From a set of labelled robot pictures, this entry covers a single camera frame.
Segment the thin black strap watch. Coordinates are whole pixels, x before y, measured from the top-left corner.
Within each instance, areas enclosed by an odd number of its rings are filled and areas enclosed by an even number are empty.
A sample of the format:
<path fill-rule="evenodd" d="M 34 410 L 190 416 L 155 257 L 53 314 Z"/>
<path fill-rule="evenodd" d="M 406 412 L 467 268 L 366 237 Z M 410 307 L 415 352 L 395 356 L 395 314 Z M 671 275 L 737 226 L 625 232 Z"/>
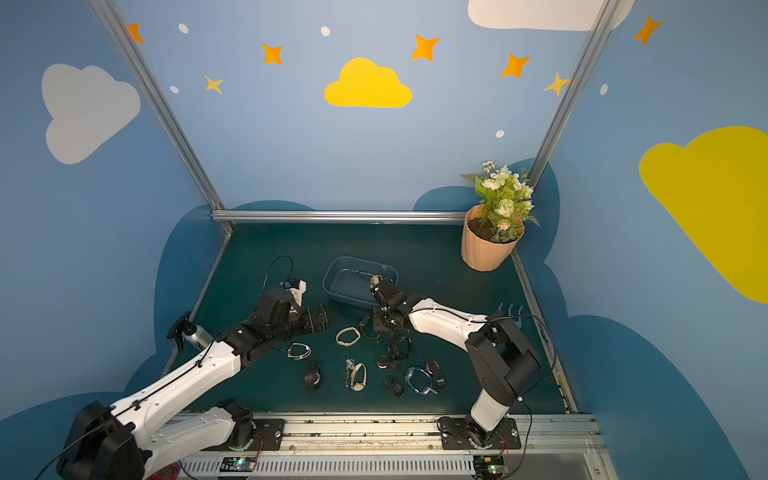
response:
<path fill-rule="evenodd" d="M 358 324 L 358 330 L 360 334 L 369 340 L 378 341 L 381 337 L 380 333 L 377 333 L 371 326 L 371 317 L 365 316 Z"/>

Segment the chunky black sport watch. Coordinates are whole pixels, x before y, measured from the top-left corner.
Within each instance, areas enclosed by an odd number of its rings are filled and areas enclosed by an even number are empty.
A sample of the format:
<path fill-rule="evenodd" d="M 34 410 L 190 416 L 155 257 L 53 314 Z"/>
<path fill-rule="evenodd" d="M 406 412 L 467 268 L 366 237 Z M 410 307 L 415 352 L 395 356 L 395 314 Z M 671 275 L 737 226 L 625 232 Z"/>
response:
<path fill-rule="evenodd" d="M 397 361 L 410 357 L 412 352 L 412 340 L 408 334 L 393 334 L 387 343 L 388 355 Z"/>

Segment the silver bracelet watch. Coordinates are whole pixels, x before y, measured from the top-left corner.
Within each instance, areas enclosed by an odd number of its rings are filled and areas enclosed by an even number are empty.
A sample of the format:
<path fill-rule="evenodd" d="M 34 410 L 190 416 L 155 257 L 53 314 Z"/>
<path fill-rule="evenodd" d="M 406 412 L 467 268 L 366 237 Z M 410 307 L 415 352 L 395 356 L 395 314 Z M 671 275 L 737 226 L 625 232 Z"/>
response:
<path fill-rule="evenodd" d="M 302 361 L 309 358 L 312 354 L 312 348 L 300 342 L 293 342 L 286 351 L 286 357 L 295 361 Z"/>

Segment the black rugged digital watch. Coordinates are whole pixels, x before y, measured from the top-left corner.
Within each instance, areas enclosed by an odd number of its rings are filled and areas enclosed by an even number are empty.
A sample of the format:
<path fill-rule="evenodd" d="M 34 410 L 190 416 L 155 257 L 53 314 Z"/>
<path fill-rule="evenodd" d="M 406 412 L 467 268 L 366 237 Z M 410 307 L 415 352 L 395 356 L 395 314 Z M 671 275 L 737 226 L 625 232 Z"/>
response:
<path fill-rule="evenodd" d="M 309 391 L 315 391 L 323 383 L 323 374 L 318 362 L 311 362 L 307 365 L 303 385 Z"/>

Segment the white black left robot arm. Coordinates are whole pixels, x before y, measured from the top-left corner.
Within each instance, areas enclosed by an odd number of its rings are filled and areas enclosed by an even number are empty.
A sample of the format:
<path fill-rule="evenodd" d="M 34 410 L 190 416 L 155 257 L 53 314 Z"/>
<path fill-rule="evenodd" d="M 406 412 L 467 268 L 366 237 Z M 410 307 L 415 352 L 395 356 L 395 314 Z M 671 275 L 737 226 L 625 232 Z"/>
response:
<path fill-rule="evenodd" d="M 194 358 L 138 392 L 75 416 L 60 454 L 63 479 L 147 479 L 209 447 L 252 438 L 251 415 L 234 402 L 181 423 L 171 419 L 218 384 L 268 355 L 275 344 L 325 331 L 324 305 L 307 308 L 301 292 L 275 288 L 244 321 L 218 334 Z"/>

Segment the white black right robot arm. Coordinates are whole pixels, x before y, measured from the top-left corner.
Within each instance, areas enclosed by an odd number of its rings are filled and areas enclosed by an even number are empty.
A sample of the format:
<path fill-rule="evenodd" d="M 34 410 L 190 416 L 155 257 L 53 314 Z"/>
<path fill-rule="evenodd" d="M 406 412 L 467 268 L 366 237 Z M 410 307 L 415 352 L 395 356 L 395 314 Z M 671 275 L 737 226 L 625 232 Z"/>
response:
<path fill-rule="evenodd" d="M 468 426 L 485 437 L 494 432 L 523 395 L 544 362 L 513 318 L 500 312 L 483 316 L 444 306 L 420 294 L 406 295 L 395 282 L 376 275 L 370 292 L 377 302 L 374 330 L 405 330 L 431 335 L 465 351 L 481 392 L 468 415 Z"/>

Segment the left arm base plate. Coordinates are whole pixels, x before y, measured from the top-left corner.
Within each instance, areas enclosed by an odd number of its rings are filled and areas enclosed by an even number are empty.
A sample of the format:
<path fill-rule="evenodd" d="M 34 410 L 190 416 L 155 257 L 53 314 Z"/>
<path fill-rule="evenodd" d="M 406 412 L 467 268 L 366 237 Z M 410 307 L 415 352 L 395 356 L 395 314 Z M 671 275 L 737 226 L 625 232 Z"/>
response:
<path fill-rule="evenodd" d="M 286 421 L 281 418 L 257 418 L 240 422 L 230 438 L 207 451 L 264 452 L 281 447 Z"/>

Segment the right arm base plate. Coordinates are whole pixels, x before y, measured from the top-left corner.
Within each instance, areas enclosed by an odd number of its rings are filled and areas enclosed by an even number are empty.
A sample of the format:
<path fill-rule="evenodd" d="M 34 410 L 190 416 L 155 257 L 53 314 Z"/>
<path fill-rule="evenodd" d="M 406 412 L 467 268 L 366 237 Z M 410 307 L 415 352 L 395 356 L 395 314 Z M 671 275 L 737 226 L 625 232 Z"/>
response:
<path fill-rule="evenodd" d="M 439 417 L 436 426 L 444 450 L 519 450 L 520 432 L 514 419 L 504 417 L 491 431 L 485 431 L 469 417 Z"/>

